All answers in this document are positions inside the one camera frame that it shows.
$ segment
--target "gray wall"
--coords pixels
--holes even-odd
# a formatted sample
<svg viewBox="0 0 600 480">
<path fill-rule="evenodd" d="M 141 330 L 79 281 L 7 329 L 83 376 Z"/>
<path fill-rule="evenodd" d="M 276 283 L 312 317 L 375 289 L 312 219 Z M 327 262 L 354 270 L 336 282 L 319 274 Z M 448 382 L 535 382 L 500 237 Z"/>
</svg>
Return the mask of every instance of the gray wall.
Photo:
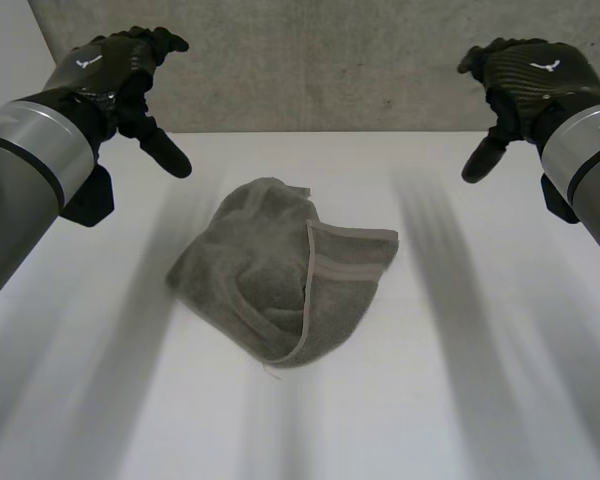
<svg viewBox="0 0 600 480">
<path fill-rule="evenodd" d="M 98 34 L 166 26 L 150 106 L 173 132 L 484 130 L 455 73 L 495 37 L 581 48 L 600 74 L 600 0 L 30 0 L 55 58 Z"/>
</svg>

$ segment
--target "white tabletop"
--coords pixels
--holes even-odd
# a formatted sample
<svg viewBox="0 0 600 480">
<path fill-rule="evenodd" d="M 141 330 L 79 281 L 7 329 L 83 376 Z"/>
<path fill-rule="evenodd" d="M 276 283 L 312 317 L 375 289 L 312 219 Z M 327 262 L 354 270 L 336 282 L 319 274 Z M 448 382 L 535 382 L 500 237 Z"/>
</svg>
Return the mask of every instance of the white tabletop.
<svg viewBox="0 0 600 480">
<path fill-rule="evenodd" d="M 0 479 L 600 479 L 600 250 L 546 211 L 530 146 L 464 184 L 480 137 L 175 135 L 185 181 L 110 142 L 116 211 L 56 222 L 0 295 Z M 294 370 L 164 286 L 263 176 L 400 235 L 354 335 Z"/>
</svg>

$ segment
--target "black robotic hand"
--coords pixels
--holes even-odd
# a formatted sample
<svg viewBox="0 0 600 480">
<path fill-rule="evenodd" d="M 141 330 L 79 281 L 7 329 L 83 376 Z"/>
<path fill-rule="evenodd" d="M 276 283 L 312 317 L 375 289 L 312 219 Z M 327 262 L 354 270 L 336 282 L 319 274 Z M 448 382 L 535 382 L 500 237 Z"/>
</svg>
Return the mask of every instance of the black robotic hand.
<svg viewBox="0 0 600 480">
<path fill-rule="evenodd" d="M 146 115 L 145 94 L 166 56 L 188 49 L 185 40 L 162 27 L 153 31 L 133 27 L 96 37 L 58 63 L 44 91 L 23 100 L 45 105 L 69 119 L 87 139 L 96 159 L 100 144 L 119 132 L 137 139 L 140 148 L 171 175 L 184 178 L 191 173 L 189 159 Z M 111 177 L 102 165 L 95 165 L 60 215 L 91 227 L 113 210 Z"/>
<path fill-rule="evenodd" d="M 567 98 L 573 95 L 582 110 L 600 99 L 600 80 L 593 68 L 577 48 L 564 43 L 498 38 L 487 47 L 469 50 L 458 72 L 471 72 L 482 83 L 498 116 L 464 167 L 462 177 L 469 183 L 482 180 L 496 166 L 509 142 L 546 141 L 535 128 L 543 112 L 559 110 L 561 102 L 574 101 Z"/>
<path fill-rule="evenodd" d="M 136 138 L 140 148 L 162 168 L 183 178 L 191 173 L 189 160 L 158 128 L 154 118 L 146 115 L 144 96 L 165 57 L 188 49 L 185 40 L 162 27 L 153 31 L 133 27 L 109 37 L 96 37 L 73 49 L 58 64 L 44 90 L 68 92 L 78 101 L 89 102 L 101 114 L 103 140 L 111 138 L 116 130 Z"/>
</svg>

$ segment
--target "gray towel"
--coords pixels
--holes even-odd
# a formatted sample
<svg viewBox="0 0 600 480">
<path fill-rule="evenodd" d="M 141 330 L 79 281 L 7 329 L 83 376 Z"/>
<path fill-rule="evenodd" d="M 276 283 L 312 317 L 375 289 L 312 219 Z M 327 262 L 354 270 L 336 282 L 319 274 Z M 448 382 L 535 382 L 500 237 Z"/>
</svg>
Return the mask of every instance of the gray towel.
<svg viewBox="0 0 600 480">
<path fill-rule="evenodd" d="M 239 187 L 167 277 L 194 311 L 279 367 L 342 344 L 398 250 L 394 231 L 321 223 L 308 197 L 275 178 Z"/>
</svg>

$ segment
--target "robotic arm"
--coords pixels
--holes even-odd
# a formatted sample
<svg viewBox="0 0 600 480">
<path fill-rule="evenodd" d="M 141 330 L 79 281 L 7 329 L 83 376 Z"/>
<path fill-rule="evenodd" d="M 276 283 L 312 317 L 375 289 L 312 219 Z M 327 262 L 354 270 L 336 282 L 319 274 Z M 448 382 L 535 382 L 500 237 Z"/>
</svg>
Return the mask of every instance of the robotic arm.
<svg viewBox="0 0 600 480">
<path fill-rule="evenodd" d="M 600 80 L 584 55 L 563 43 L 500 38 L 469 50 L 458 71 L 483 84 L 498 116 L 463 178 L 480 181 L 509 142 L 527 140 L 541 155 L 547 208 L 581 221 L 600 245 Z"/>
<path fill-rule="evenodd" d="M 93 226 L 113 211 L 97 160 L 116 131 L 172 175 L 191 173 L 144 98 L 166 55 L 188 48 L 164 28 L 97 37 L 70 52 L 41 93 L 0 108 L 0 290 L 58 216 Z"/>
<path fill-rule="evenodd" d="M 172 175 L 187 157 L 157 127 L 144 95 L 168 53 L 188 44 L 164 28 L 134 27 L 73 50 L 43 92 L 0 109 L 0 290 L 62 216 L 93 226 L 113 211 L 100 144 L 116 131 Z M 544 40 L 497 39 L 474 47 L 458 71 L 483 84 L 497 124 L 463 178 L 484 178 L 515 140 L 538 147 L 547 207 L 582 221 L 600 245 L 600 81 L 575 48 Z"/>
</svg>

